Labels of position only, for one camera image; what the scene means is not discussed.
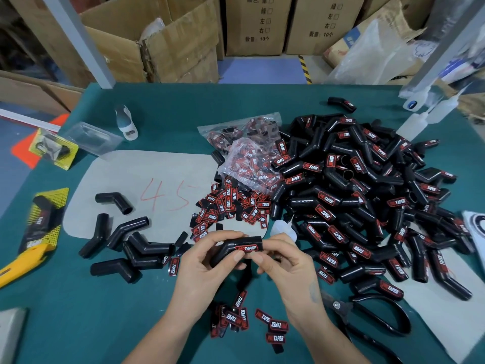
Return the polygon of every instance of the black scissors handle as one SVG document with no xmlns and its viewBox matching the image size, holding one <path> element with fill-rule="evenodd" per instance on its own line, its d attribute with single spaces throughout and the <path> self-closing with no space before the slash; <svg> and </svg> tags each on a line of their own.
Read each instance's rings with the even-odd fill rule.
<svg viewBox="0 0 485 364">
<path fill-rule="evenodd" d="M 397 320 L 398 320 L 398 327 L 393 327 L 389 323 L 387 323 L 384 319 L 377 316 L 375 313 L 371 312 L 365 306 L 360 305 L 361 301 L 370 300 L 370 299 L 378 299 L 387 302 L 391 307 L 394 308 L 394 311 L 397 313 Z M 369 318 L 371 318 L 374 322 L 384 327 L 389 332 L 393 333 L 396 336 L 405 337 L 411 332 L 411 320 L 407 316 L 407 313 L 400 306 L 396 301 L 381 295 L 380 293 L 368 293 L 363 295 L 357 295 L 350 297 L 349 300 L 354 303 L 354 309 L 366 314 Z"/>
<path fill-rule="evenodd" d="M 373 347 L 375 347 L 376 349 L 378 349 L 379 351 L 381 351 L 382 353 L 384 353 L 390 359 L 390 363 L 392 363 L 392 364 L 403 364 L 403 362 L 401 361 L 401 359 L 399 358 L 399 356 L 397 356 L 394 351 L 392 351 L 391 349 L 389 349 L 384 344 L 380 343 L 379 341 L 374 340 L 372 337 L 367 336 L 364 332 L 362 332 L 361 330 L 355 328 L 351 324 L 347 324 L 345 327 L 352 334 L 354 334 L 355 336 L 361 338 L 365 342 L 369 343 L 370 345 L 372 345 Z"/>
</svg>

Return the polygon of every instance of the person's left hand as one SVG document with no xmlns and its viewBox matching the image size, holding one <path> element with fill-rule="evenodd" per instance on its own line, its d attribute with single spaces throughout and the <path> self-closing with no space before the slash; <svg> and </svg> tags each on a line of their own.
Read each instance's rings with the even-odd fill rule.
<svg viewBox="0 0 485 364">
<path fill-rule="evenodd" d="M 240 231 L 214 231 L 192 246 L 180 260 L 179 272 L 172 300 L 165 314 L 176 314 L 192 327 L 203 315 L 214 298 L 217 289 L 227 275 L 237 266 L 244 269 L 245 263 L 238 265 L 244 257 L 243 251 L 233 251 L 217 266 L 211 268 L 209 260 L 214 255 L 215 244 L 227 239 L 243 237 Z"/>
</svg>

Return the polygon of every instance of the person's right hand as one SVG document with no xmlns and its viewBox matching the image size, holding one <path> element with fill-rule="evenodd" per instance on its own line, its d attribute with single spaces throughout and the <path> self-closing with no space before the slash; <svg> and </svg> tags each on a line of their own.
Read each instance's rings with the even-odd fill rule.
<svg viewBox="0 0 485 364">
<path fill-rule="evenodd" d="M 275 282 L 290 323 L 301 330 L 312 321 L 327 317 L 312 258 L 285 233 L 263 240 L 263 250 L 274 252 L 280 263 L 262 252 L 251 252 L 249 256 Z"/>
</svg>

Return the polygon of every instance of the fingernail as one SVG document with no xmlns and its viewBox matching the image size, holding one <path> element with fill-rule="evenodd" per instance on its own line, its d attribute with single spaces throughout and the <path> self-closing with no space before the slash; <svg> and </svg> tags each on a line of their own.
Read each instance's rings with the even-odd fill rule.
<svg viewBox="0 0 485 364">
<path fill-rule="evenodd" d="M 234 260 L 235 260 L 236 262 L 239 262 L 239 261 L 240 261 L 240 260 L 241 260 L 241 259 L 244 257 L 244 254 L 245 254 L 245 253 L 244 253 L 243 251 L 236 251 L 236 252 L 234 253 Z"/>
<path fill-rule="evenodd" d="M 256 263 L 261 263 L 263 261 L 263 257 L 255 251 L 252 251 L 251 253 L 249 253 L 249 255 L 251 256 L 251 259 Z"/>
</svg>

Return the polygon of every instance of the floor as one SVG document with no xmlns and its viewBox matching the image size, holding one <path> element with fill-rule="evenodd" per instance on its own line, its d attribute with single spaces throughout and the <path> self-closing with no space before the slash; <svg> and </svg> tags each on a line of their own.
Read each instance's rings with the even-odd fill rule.
<svg viewBox="0 0 485 364">
<path fill-rule="evenodd" d="M 332 71 L 320 56 L 303 56 L 312 84 L 322 84 Z M 62 72 L 55 66 L 59 82 L 69 84 Z M 35 68 L 28 71 L 38 76 Z M 298 56 L 282 55 L 277 57 L 232 57 L 219 62 L 220 84 L 307 84 Z M 0 102 L 0 108 L 7 109 L 36 119 L 50 121 L 53 116 L 33 111 L 21 106 Z M 473 125 L 485 140 L 485 125 Z M 7 120 L 0 120 L 0 217 L 27 178 L 30 169 L 14 157 L 10 148 L 19 140 L 34 132 L 33 128 L 21 126 Z"/>
</svg>

